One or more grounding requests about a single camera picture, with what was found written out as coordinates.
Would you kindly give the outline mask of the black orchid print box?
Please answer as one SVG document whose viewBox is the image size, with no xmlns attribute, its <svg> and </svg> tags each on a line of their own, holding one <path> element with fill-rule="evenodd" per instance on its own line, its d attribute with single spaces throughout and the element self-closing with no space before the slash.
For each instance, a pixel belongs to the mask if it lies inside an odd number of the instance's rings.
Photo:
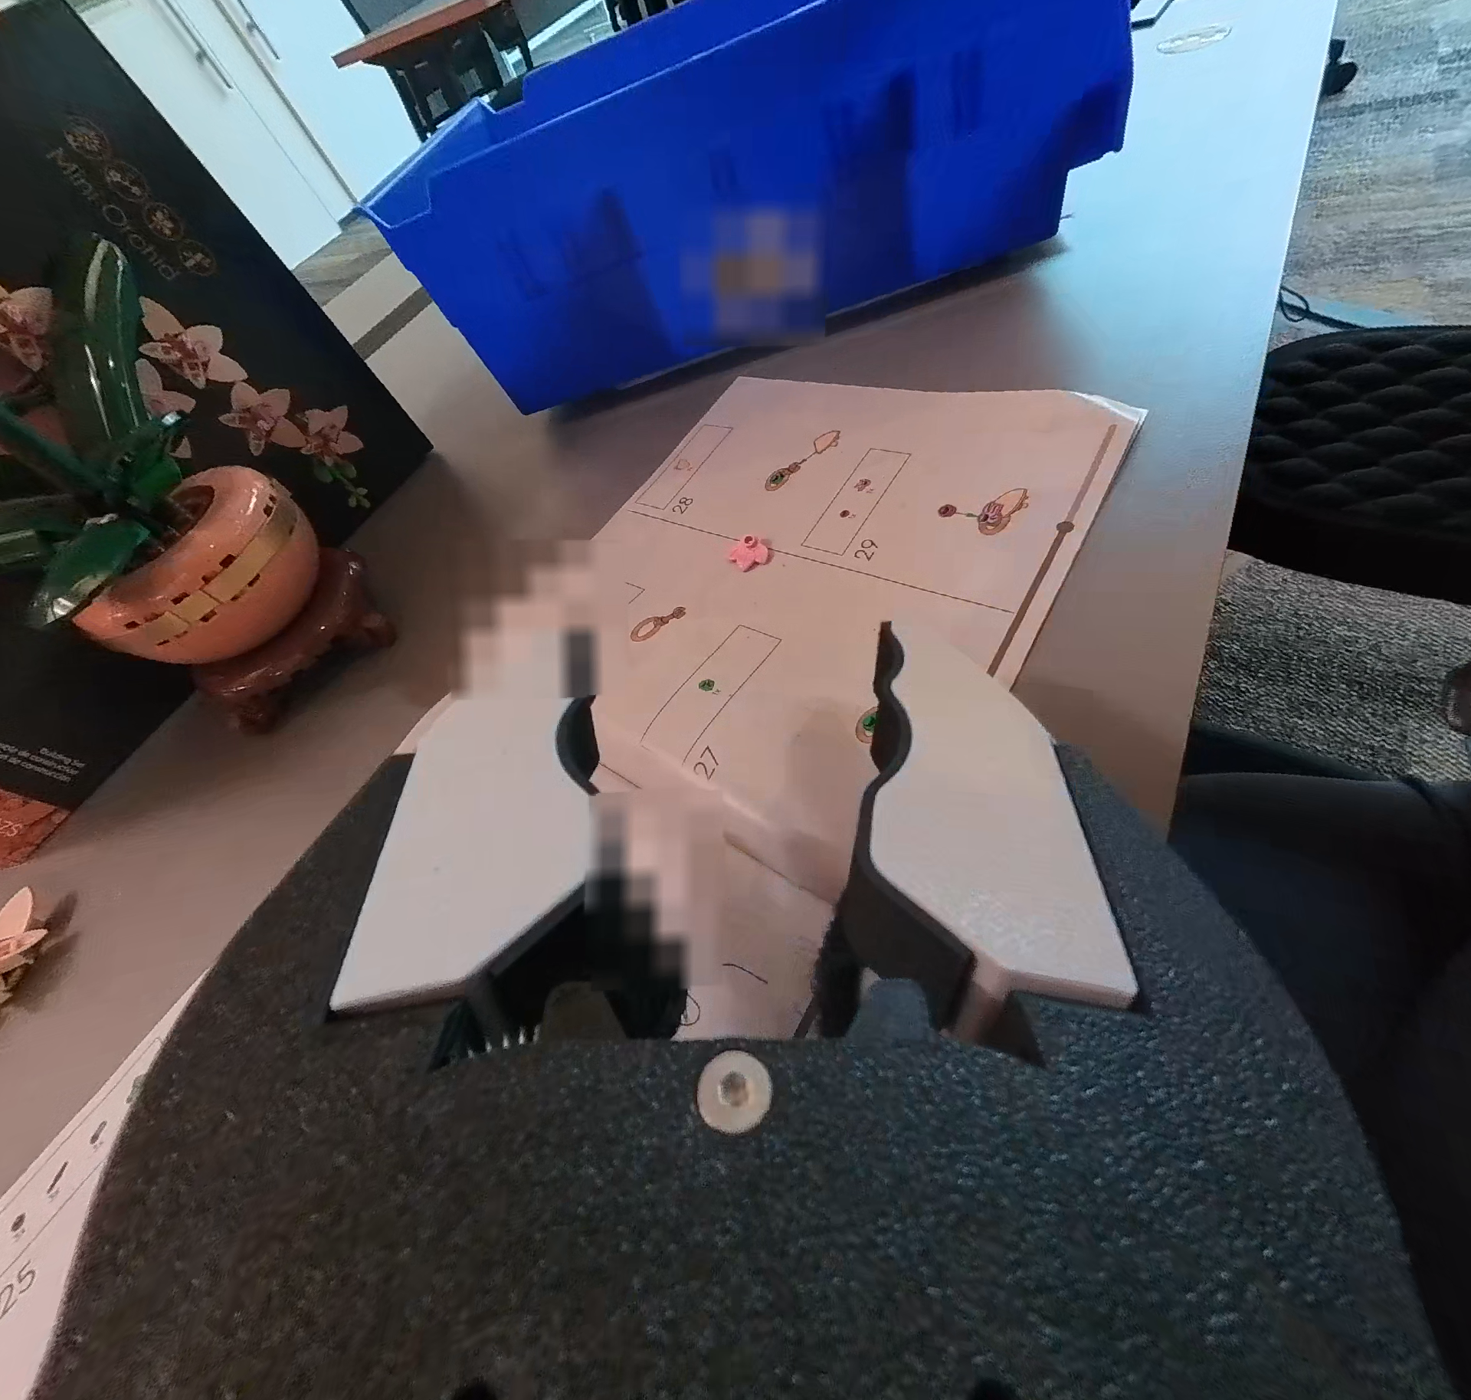
<svg viewBox="0 0 1471 1400">
<path fill-rule="evenodd" d="M 4 867 L 203 690 L 383 646 L 347 548 L 431 443 L 63 0 L 2 32 Z"/>
</svg>

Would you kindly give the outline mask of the white instruction booklet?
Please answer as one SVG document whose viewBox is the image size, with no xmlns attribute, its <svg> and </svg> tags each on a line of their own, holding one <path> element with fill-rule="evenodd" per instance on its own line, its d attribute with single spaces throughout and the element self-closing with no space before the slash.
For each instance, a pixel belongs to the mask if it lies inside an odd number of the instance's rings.
<svg viewBox="0 0 1471 1400">
<path fill-rule="evenodd" d="M 878 629 L 1011 688 L 1143 412 L 1076 393 L 738 379 L 594 537 L 470 638 L 466 694 L 579 700 L 589 888 L 679 978 L 675 1037 L 800 1028 L 873 780 Z M 740 535 L 771 544 L 748 573 Z M 470 987 L 529 987 L 571 911 Z"/>
</svg>

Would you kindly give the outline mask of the pale pink orchid flower piece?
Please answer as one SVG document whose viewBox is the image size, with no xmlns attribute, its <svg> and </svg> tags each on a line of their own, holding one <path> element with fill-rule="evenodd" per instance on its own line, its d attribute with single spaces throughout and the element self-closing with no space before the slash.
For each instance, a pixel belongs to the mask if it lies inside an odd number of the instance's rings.
<svg viewBox="0 0 1471 1400">
<path fill-rule="evenodd" d="M 48 928 L 38 916 L 31 886 L 21 886 L 2 905 L 2 1005 L 15 995 L 15 987 L 34 964 Z"/>
</svg>

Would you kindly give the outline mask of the person's leg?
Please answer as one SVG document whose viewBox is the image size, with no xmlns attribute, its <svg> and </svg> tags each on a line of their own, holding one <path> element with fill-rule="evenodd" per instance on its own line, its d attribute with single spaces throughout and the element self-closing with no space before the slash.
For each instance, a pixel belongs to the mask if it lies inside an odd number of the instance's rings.
<svg viewBox="0 0 1471 1400">
<path fill-rule="evenodd" d="M 1469 782 L 1193 727 L 1170 844 L 1342 1083 L 1436 1344 L 1469 1386 Z"/>
</svg>

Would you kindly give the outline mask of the large blue plastic bin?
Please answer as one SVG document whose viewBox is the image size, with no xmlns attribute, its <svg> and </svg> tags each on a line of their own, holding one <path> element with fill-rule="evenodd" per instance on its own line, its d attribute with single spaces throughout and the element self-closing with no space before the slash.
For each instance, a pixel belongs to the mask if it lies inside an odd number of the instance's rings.
<svg viewBox="0 0 1471 1400">
<path fill-rule="evenodd" d="M 523 414 L 819 337 L 1057 236 L 1131 0 L 690 0 L 445 122 L 359 205 Z"/>
</svg>

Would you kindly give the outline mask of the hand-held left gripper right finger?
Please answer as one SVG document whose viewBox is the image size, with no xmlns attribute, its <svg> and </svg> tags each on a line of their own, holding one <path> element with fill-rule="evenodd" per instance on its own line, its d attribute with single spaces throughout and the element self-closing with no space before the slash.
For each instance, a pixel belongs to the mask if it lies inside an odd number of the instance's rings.
<svg viewBox="0 0 1471 1400">
<path fill-rule="evenodd" d="M 982 1041 L 1014 995 L 1130 1010 L 1139 978 L 1053 736 L 905 617 L 878 629 L 873 700 L 842 989 L 897 985 L 961 1041 Z"/>
</svg>

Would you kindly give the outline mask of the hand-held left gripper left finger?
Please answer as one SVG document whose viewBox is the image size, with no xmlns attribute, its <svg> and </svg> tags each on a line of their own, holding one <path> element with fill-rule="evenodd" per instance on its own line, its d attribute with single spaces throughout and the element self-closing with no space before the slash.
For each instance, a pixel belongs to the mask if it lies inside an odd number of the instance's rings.
<svg viewBox="0 0 1471 1400">
<path fill-rule="evenodd" d="M 332 1014 L 454 999 L 566 916 L 593 865 L 581 705 L 462 696 L 418 728 Z"/>
</svg>

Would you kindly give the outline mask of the black mesh chair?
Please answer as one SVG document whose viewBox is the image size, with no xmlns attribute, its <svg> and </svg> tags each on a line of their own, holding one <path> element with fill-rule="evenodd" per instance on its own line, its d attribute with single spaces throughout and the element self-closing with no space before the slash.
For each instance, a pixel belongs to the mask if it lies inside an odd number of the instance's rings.
<svg viewBox="0 0 1471 1400">
<path fill-rule="evenodd" d="M 1469 604 L 1469 326 L 1310 335 L 1268 356 L 1227 537 L 1243 556 Z"/>
</svg>

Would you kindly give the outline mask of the grey knit cloth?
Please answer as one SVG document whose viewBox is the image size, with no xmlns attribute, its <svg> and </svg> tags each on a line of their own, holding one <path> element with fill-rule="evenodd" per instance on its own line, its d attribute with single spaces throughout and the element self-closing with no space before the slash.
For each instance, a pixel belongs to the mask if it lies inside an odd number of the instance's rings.
<svg viewBox="0 0 1471 1400">
<path fill-rule="evenodd" d="M 1467 606 L 1229 552 L 1191 725 L 1383 776 L 1467 780 L 1467 736 L 1444 713 L 1467 659 Z"/>
</svg>

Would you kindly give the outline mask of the brown top table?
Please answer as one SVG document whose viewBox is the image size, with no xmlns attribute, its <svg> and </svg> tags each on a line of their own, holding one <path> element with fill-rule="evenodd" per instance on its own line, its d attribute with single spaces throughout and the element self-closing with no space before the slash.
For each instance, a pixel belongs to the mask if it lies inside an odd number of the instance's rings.
<svg viewBox="0 0 1471 1400">
<path fill-rule="evenodd" d="M 383 71 L 420 142 L 460 107 L 504 86 L 502 53 L 533 69 L 531 40 L 587 0 L 420 0 L 334 53 L 339 69 Z"/>
</svg>

